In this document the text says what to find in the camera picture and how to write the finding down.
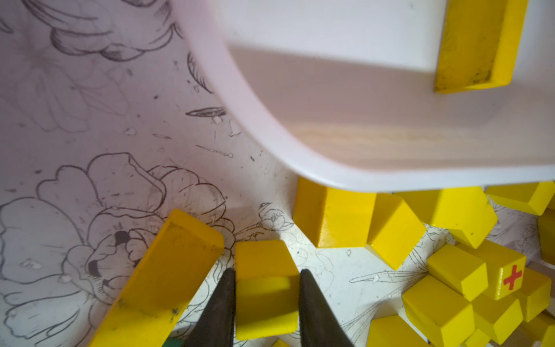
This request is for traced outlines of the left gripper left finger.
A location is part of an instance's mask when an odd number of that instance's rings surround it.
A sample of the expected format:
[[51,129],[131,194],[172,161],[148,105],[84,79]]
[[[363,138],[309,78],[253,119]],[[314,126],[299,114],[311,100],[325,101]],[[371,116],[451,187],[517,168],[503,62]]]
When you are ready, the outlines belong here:
[[228,268],[183,346],[232,346],[235,313],[236,272]]

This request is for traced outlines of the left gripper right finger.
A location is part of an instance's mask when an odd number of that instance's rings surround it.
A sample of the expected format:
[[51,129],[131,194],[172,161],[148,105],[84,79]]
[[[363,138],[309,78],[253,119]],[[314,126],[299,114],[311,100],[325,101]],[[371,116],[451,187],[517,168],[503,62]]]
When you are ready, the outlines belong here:
[[301,345],[353,346],[308,269],[300,272],[299,290]]

